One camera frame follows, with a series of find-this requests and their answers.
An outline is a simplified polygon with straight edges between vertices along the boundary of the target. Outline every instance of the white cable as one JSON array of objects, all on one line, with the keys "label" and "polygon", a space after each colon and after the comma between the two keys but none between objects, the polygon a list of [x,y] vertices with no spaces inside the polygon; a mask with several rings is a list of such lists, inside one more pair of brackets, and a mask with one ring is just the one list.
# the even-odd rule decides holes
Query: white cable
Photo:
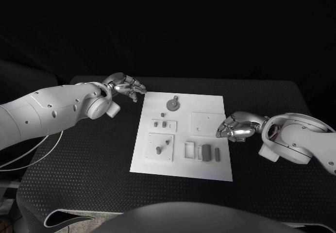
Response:
[{"label": "white cable", "polygon": [[59,135],[59,138],[57,138],[57,142],[56,142],[53,148],[50,149],[50,151],[47,152],[47,154],[46,154],[37,161],[34,161],[31,164],[29,164],[27,166],[20,167],[20,168],[8,169],[8,170],[0,170],[0,171],[14,171],[14,170],[20,170],[20,169],[23,169],[23,168],[26,168],[26,167],[34,165],[37,162],[40,162],[40,161],[47,157],[47,155],[52,153],[54,147],[57,146],[57,143],[59,143],[59,140],[60,140],[60,138],[62,138],[62,135],[63,135],[63,131],[60,132],[60,135]]},{"label": "white cable", "polygon": [[13,162],[16,162],[18,159],[21,159],[39,147],[39,145],[44,142],[44,140],[47,139],[47,137],[49,137],[49,135],[43,138],[43,140],[40,141],[40,143],[33,147],[33,149],[26,154],[23,154],[20,157],[17,157],[16,159],[13,159],[10,162],[7,162],[5,164],[3,164],[0,166],[0,168],[4,167],[4,166],[7,166]]}]

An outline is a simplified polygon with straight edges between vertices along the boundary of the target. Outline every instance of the cable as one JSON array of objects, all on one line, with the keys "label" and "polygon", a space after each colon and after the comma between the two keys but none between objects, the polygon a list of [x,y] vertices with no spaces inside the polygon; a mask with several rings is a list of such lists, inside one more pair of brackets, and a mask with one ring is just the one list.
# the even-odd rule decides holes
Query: cable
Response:
[{"label": "cable", "polygon": [[18,219],[20,219],[21,217],[23,217],[23,216],[20,216],[20,217],[14,220],[14,222],[10,223],[10,224],[7,225],[7,227],[4,227],[4,228],[1,229],[0,233],[4,232],[4,230],[5,230],[10,226],[13,226],[13,224],[18,221]]},{"label": "cable", "polygon": [[7,162],[5,164],[3,164],[0,166],[0,168],[4,167],[4,166],[7,166],[13,162],[16,162],[18,159],[21,159],[39,147],[39,145],[44,142],[44,140],[47,139],[47,137],[49,137],[49,135],[43,138],[43,140],[40,141],[40,143],[33,147],[33,149],[26,154],[23,154],[20,157],[17,157],[16,159],[13,159],[10,162]]},{"label": "cable", "polygon": [[50,151],[47,152],[47,154],[46,154],[37,161],[34,161],[31,164],[29,164],[27,166],[20,167],[20,168],[8,169],[8,170],[0,170],[0,171],[14,171],[14,170],[20,170],[20,169],[23,169],[23,168],[26,168],[26,167],[34,165],[37,162],[40,162],[40,161],[47,157],[47,155],[52,153],[54,147],[57,146],[57,143],[59,143],[59,140],[60,140],[60,138],[62,138],[62,135],[63,135],[63,131],[60,132],[60,135],[59,135],[59,138],[57,138],[57,142],[56,142],[53,148],[50,149]]}]

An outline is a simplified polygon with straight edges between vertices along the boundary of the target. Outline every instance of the white paper sheet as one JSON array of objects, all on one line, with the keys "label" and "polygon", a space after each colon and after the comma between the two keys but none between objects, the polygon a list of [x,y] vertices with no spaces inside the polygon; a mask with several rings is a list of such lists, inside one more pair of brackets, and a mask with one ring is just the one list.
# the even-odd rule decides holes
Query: white paper sheet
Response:
[{"label": "white paper sheet", "polygon": [[[180,108],[174,112],[166,108],[166,103],[173,99],[173,96],[179,97],[180,103]],[[147,92],[129,172],[232,181],[228,139],[216,138],[216,132],[213,132],[213,137],[191,135],[191,113],[222,114],[222,119],[216,118],[219,126],[225,120],[222,96]],[[176,133],[161,132],[161,134],[174,135],[171,163],[145,159],[144,150],[148,134],[158,133],[151,130],[151,120],[154,119],[177,121]],[[193,160],[184,158],[184,142],[194,143]],[[196,159],[196,147],[203,144],[212,146],[210,162],[197,161]],[[215,161],[215,148],[219,148],[219,162]]]}]

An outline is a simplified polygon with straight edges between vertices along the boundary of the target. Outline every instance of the table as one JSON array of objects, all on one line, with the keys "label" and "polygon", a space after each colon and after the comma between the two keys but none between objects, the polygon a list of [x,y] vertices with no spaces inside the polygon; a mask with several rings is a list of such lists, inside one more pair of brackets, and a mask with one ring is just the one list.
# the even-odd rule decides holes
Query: table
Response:
[{"label": "table", "polygon": [[[72,84],[101,82],[105,76],[76,76]],[[274,116],[310,114],[298,88],[290,81],[135,77],[148,91],[222,95],[225,113]],[[52,154],[27,169],[17,203],[30,232],[54,232],[75,219],[59,209],[124,213],[167,201],[225,205],[288,223],[318,223],[336,229],[336,177],[313,159],[297,165],[258,155],[261,137],[229,142],[233,182],[129,172],[144,97],[132,103],[124,95],[114,101],[121,111],[111,119],[83,119],[67,129]],[[37,160],[57,140],[52,135],[39,147]]]}]

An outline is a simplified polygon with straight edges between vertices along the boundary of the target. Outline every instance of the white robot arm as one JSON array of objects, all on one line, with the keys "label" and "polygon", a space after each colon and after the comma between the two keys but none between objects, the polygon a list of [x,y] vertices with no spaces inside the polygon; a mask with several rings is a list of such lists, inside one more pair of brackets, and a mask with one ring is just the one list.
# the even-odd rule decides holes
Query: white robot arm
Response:
[{"label": "white robot arm", "polygon": [[145,94],[145,86],[129,76],[115,73],[102,83],[44,88],[0,105],[0,150],[30,138],[63,131],[83,118],[96,119],[104,113],[114,117],[119,106],[112,95],[122,93],[137,102],[135,92]]},{"label": "white robot arm", "polygon": [[245,142],[255,132],[262,137],[262,157],[275,162],[281,156],[297,164],[307,164],[314,156],[326,170],[336,175],[336,132],[326,123],[295,113],[268,118],[235,112],[222,122],[216,137]]}]

